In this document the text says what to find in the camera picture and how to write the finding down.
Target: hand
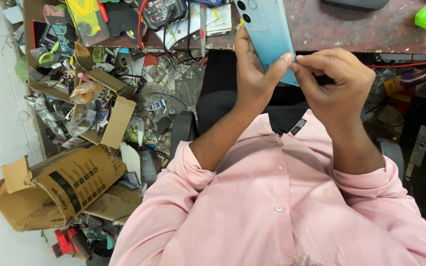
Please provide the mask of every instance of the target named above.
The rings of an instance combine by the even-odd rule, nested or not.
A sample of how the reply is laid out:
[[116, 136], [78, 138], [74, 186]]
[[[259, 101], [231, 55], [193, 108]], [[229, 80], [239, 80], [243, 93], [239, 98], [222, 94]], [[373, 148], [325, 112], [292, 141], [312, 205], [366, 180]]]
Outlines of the hand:
[[[375, 73], [352, 53], [334, 48], [298, 56], [290, 68], [305, 94], [313, 114], [328, 134], [340, 134], [361, 126], [360, 113], [375, 79]], [[334, 85], [318, 85], [311, 74], [328, 75]]]
[[238, 59], [238, 98], [235, 108], [253, 112], [257, 116], [269, 103], [275, 86], [284, 77], [293, 60], [293, 54], [287, 52], [282, 55], [265, 73], [244, 26], [236, 34], [234, 48]]

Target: shirt sleeve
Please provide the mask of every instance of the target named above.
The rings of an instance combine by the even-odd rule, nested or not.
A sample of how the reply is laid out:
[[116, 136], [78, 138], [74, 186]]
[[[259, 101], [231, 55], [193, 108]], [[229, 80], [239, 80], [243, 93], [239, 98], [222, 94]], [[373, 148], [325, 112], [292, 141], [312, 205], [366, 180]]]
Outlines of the shirt sleeve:
[[174, 159], [147, 189], [116, 242], [110, 266], [157, 265], [164, 247], [185, 221], [198, 191], [216, 173], [203, 170], [190, 142], [181, 142]]
[[414, 198], [402, 187], [396, 164], [384, 158], [384, 168], [362, 175], [340, 172], [334, 169], [332, 160], [332, 178], [351, 208], [391, 233], [421, 265], [426, 265], [426, 221]]

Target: light blue smartphone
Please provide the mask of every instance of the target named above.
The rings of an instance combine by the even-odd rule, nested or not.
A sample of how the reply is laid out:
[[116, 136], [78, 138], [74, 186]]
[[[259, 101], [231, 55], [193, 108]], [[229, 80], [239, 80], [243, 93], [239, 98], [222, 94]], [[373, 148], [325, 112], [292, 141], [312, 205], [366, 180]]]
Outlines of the light blue smartphone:
[[[266, 72], [271, 64], [288, 51], [293, 53], [295, 61], [283, 0], [234, 0], [234, 3]], [[299, 86], [290, 69], [281, 82]]]

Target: pink object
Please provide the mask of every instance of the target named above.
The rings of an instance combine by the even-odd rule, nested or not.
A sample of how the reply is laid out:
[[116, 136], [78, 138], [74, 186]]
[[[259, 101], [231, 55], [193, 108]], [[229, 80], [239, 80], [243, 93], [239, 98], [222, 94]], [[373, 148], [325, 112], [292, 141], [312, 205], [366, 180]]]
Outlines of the pink object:
[[397, 166], [385, 157], [368, 174], [335, 170], [325, 127], [310, 110], [303, 118], [295, 136], [280, 137], [259, 115], [216, 172], [181, 142], [110, 266], [426, 265], [426, 221]]
[[44, 5], [44, 19], [45, 22], [50, 25], [49, 21], [47, 20], [47, 16], [65, 17], [65, 14], [63, 13], [63, 10], [55, 12], [52, 5]]
[[89, 81], [91, 81], [91, 79], [87, 76], [87, 75], [85, 75], [85, 74], [83, 74], [83, 73], [78, 73], [78, 75], [77, 75], [82, 81], [84, 81], [84, 82], [89, 82]]

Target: workbench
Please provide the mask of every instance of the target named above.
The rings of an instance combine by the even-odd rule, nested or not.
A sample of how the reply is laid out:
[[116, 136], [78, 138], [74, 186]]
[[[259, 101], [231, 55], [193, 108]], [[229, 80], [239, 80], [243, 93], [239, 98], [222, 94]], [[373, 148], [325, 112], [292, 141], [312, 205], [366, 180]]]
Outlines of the workbench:
[[[322, 0], [284, 0], [296, 51], [318, 51], [341, 47], [353, 52], [426, 53], [426, 29], [414, 24], [415, 14], [426, 0], [390, 0], [381, 10], [360, 10], [331, 5]], [[208, 49], [232, 49], [235, 27], [240, 22], [236, 5], [231, 5], [232, 31], [207, 37]], [[190, 48], [199, 49], [200, 40], [190, 35]], [[148, 30], [146, 48], [162, 49], [161, 40]], [[125, 33], [97, 46], [138, 48]], [[175, 49], [185, 49], [186, 38]]]

